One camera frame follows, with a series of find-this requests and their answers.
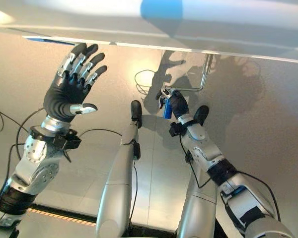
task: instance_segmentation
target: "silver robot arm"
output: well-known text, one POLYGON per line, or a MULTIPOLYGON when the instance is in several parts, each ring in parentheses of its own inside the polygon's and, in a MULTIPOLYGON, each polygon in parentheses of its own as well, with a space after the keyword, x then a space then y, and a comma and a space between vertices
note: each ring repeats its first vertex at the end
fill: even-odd
MULTIPOLYGON (((172 109, 184 128, 181 133, 182 143, 189 151, 191 163, 196 171, 200 168, 218 186, 225 209, 239 232, 246 238, 294 238, 293 234, 274 218, 274 209, 265 196, 224 157, 204 127, 189 115, 188 105, 181 93, 163 88, 157 98, 159 97, 159 100, 166 104, 165 111, 168 107, 169 110, 172 109)), ((212 224, 205 222, 215 219, 213 201, 205 197, 203 189, 198 190, 192 182, 193 178, 190 180, 178 237, 213 237, 212 224), (199 216, 200 212, 204 213, 204 217, 199 216)), ((208 194, 212 194, 211 186, 206 190, 208 194)))
MULTIPOLYGON (((181 124, 192 121, 188 114, 178 118, 181 124)), ((236 228, 246 238, 288 237, 292 233, 274 219, 275 212, 264 195, 223 156, 205 129, 198 123, 187 127, 182 138, 193 160, 219 187, 225 209, 236 228)))
POLYGON ((140 158, 138 129, 142 126, 142 108, 139 101, 132 101, 131 114, 131 122, 122 135, 101 196, 96 223, 97 238, 121 237, 129 226, 132 163, 140 158))
POLYGON ((100 53, 86 62, 97 50, 97 45, 78 44, 58 68, 44 98, 48 115, 41 126, 31 127, 22 159, 0 191, 0 238, 17 237, 15 227, 58 173, 64 150, 79 146, 80 139, 70 129, 70 122, 77 114, 97 110, 95 105, 83 101, 96 79, 107 70, 104 65, 90 74, 104 59, 100 53))

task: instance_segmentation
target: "robotic hand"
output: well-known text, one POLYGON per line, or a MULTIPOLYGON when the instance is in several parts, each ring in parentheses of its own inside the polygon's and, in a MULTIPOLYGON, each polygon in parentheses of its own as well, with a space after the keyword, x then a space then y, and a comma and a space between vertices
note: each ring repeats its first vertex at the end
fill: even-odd
POLYGON ((94 112, 94 104, 83 103, 97 78, 107 66, 92 69, 104 59, 104 53, 87 59, 98 50, 96 44, 78 44, 64 58, 44 98, 47 116, 41 126, 31 127, 21 161, 0 193, 0 227, 8 233, 21 220, 35 197, 54 179, 64 149, 75 149, 80 139, 70 129, 77 114, 94 112))
MULTIPOLYGON (((170 134, 182 136, 183 145, 188 149, 186 160, 189 157, 188 160, 207 172, 218 186, 226 212, 239 232, 246 238, 294 238, 281 222, 275 220, 275 212, 270 202, 223 156, 219 148, 210 140, 199 120, 189 115, 188 104, 181 93, 162 88, 157 99, 160 101, 160 108, 165 104, 165 112, 172 111, 179 122, 176 126, 175 123, 171 124, 170 134)), ((188 220, 189 206, 190 204, 185 205, 187 211, 182 212, 182 216, 185 217, 181 218, 180 223, 184 223, 182 220, 188 220)), ((186 234, 194 233, 187 228, 179 227, 179 230, 178 237, 191 237, 192 235, 186 234)))
POLYGON ((94 104, 82 104, 97 78, 107 70, 104 65, 90 73, 105 58, 105 54, 100 53, 86 63, 97 50, 96 44, 87 48, 81 43, 65 57, 44 98, 44 109, 51 118, 71 122, 77 114, 97 110, 94 104))

